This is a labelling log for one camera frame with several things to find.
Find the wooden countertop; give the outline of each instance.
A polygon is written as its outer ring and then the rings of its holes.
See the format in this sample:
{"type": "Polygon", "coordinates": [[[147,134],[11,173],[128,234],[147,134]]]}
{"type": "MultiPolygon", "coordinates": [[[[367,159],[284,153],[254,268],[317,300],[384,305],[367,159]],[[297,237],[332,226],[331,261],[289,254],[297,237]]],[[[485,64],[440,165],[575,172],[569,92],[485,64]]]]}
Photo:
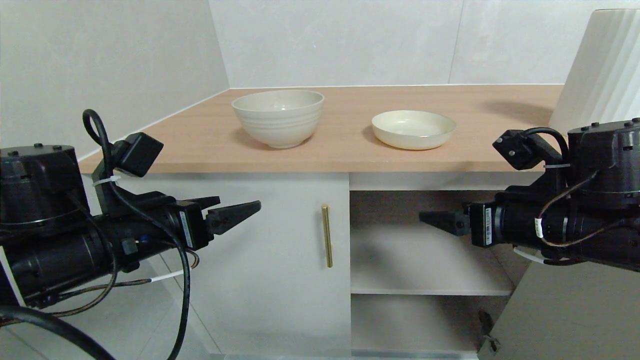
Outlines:
{"type": "MultiPolygon", "coordinates": [[[[164,143],[150,172],[514,171],[493,141],[508,129],[546,126],[562,85],[313,88],[325,95],[320,125],[302,145],[282,150],[249,137],[230,105],[266,90],[227,90],[148,127],[144,132],[164,143]],[[458,126],[437,149],[395,149],[378,141],[370,124],[376,114],[400,109],[439,113],[458,126]]],[[[82,161],[82,173],[93,171],[100,158],[82,161]]]]}

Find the bowl rim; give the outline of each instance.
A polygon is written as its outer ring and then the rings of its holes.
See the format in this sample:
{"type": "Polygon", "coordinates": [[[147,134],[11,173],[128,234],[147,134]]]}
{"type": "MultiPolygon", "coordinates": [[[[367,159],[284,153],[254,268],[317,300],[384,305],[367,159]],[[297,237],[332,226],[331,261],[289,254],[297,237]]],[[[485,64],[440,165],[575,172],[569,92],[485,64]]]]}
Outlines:
{"type": "Polygon", "coordinates": [[[236,99],[234,99],[231,102],[231,107],[233,107],[236,110],[241,110],[241,111],[246,111],[249,113],[276,113],[279,111],[289,111],[289,110],[300,110],[300,109],[305,109],[305,108],[309,108],[311,106],[315,106],[318,105],[320,103],[322,103],[324,101],[324,94],[321,92],[317,92],[317,91],[313,91],[313,90],[304,90],[304,89],[282,89],[282,90],[267,90],[267,91],[260,91],[260,92],[254,92],[251,94],[246,94],[243,96],[240,96],[236,99]],[[298,106],[297,108],[291,108],[291,109],[286,109],[286,110],[250,110],[250,109],[246,109],[246,108],[241,108],[238,105],[236,105],[237,101],[240,101],[241,99],[245,99],[247,97],[251,97],[254,95],[260,95],[260,94],[268,94],[268,93],[275,93],[275,92],[310,92],[312,94],[317,94],[320,95],[320,100],[313,102],[309,105],[304,105],[304,106],[298,106]]]}
{"type": "Polygon", "coordinates": [[[396,136],[408,136],[408,137],[412,137],[412,138],[433,138],[433,137],[436,137],[436,136],[449,135],[449,134],[453,133],[453,132],[456,130],[456,128],[458,127],[458,123],[456,123],[456,122],[455,122],[455,120],[453,120],[452,118],[450,118],[450,117],[448,117],[448,116],[445,116],[445,115],[442,115],[442,114],[438,114],[438,113],[433,113],[433,112],[430,112],[430,111],[424,111],[424,110],[410,110],[410,109],[400,109],[400,110],[390,110],[390,111],[385,111],[385,112],[383,112],[383,113],[379,113],[379,114],[377,114],[376,116],[374,116],[373,118],[371,118],[371,126],[372,126],[372,127],[374,127],[374,128],[376,128],[376,129],[378,129],[378,130],[380,130],[380,131],[384,131],[384,132],[386,132],[386,133],[393,134],[393,135],[396,135],[396,136]],[[389,113],[395,113],[395,112],[399,112],[399,111],[409,111],[409,112],[414,112],[414,113],[423,113],[423,114],[436,115],[436,116],[438,116],[438,117],[440,117],[440,118],[443,118],[443,119],[445,119],[446,121],[450,122],[450,123],[452,124],[452,129],[451,129],[450,131],[446,131],[446,132],[444,132],[444,133],[439,133],[439,134],[435,134],[435,135],[408,135],[408,134],[395,133],[395,132],[393,132],[393,131],[389,131],[389,130],[383,129],[382,127],[379,127],[379,126],[377,126],[377,125],[375,124],[375,119],[376,119],[376,118],[378,118],[378,119],[379,119],[379,118],[380,118],[380,116],[382,116],[382,115],[387,115],[387,114],[389,114],[389,113]]]}

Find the shallow white dish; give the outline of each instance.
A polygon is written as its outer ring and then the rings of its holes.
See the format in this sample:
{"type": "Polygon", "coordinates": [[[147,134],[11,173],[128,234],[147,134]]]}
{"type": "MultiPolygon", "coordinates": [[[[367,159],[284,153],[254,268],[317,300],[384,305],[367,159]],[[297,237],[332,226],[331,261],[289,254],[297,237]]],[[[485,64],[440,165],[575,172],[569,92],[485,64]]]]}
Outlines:
{"type": "Polygon", "coordinates": [[[450,118],[416,110],[395,110],[371,119],[373,133],[383,143],[407,150],[427,150],[441,146],[456,129],[450,118]]]}
{"type": "Polygon", "coordinates": [[[324,95],[310,90],[273,90],[239,97],[231,106],[252,138],[286,149],[299,145],[316,131],[324,95]]]}

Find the bowl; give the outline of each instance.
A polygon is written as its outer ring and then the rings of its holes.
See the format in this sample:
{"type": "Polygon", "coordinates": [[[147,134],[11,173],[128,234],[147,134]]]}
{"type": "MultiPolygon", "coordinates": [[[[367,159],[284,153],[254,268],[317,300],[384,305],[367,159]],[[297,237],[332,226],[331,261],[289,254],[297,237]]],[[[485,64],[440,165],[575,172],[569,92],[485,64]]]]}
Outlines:
{"type": "Polygon", "coordinates": [[[381,142],[406,150],[427,150],[441,146],[456,129],[448,117],[415,110],[395,110],[371,119],[373,133],[381,142]]]}
{"type": "Polygon", "coordinates": [[[324,95],[310,90],[273,90],[239,97],[231,106],[252,138],[286,149],[301,144],[316,131],[324,95]]]}

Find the white cabinet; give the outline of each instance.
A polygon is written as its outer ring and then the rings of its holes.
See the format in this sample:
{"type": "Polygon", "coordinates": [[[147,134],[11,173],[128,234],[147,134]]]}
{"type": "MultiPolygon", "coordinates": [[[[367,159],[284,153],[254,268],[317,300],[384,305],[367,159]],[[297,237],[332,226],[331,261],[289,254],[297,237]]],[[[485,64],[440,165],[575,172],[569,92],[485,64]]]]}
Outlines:
{"type": "MultiPolygon", "coordinates": [[[[394,185],[391,175],[353,175],[150,174],[123,185],[178,199],[219,195],[222,206],[262,201],[256,215],[198,251],[190,322],[203,329],[205,345],[214,344],[211,352],[492,358],[479,310],[498,320],[491,332],[502,346],[497,359],[598,354],[596,345],[575,350],[581,341],[612,344],[618,358],[639,351],[636,341],[615,336],[637,333],[640,318],[626,306],[638,296],[640,274],[595,264],[527,270],[529,260],[510,245],[475,248],[418,221],[422,210],[492,199],[497,189],[486,179],[421,174],[394,185]],[[573,350],[554,343],[558,336],[573,350]]],[[[174,252],[163,259],[165,270],[180,268],[174,252]]]]}
{"type": "MultiPolygon", "coordinates": [[[[191,273],[191,319],[202,321],[223,354],[351,354],[347,173],[150,174],[127,187],[177,199],[219,195],[221,206],[262,202],[258,213],[199,250],[191,273]]],[[[173,252],[163,258],[172,271],[180,268],[173,252]]]]}

